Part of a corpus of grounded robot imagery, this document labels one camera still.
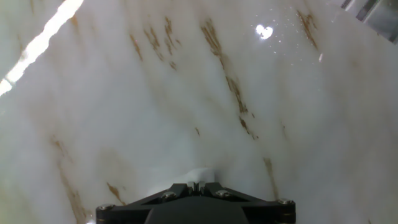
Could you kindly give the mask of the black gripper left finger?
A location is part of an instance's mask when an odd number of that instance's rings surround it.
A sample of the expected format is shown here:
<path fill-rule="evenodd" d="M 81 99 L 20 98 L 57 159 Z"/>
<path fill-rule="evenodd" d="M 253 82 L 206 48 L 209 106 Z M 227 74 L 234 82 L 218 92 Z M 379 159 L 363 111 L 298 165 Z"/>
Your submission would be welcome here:
<path fill-rule="evenodd" d="M 196 183 L 172 184 L 170 188 L 126 205 L 106 203 L 96 208 L 96 223 L 145 223 L 150 211 L 160 205 L 193 196 Z"/>

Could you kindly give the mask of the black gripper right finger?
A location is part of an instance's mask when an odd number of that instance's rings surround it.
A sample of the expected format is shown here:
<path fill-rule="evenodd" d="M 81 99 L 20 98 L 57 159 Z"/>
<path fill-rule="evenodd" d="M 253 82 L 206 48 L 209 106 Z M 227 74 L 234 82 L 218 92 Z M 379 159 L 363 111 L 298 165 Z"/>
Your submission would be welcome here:
<path fill-rule="evenodd" d="M 249 223 L 295 223 L 295 202 L 290 199 L 262 200 L 223 187 L 219 182 L 197 183 L 196 194 L 222 200 L 238 207 Z"/>

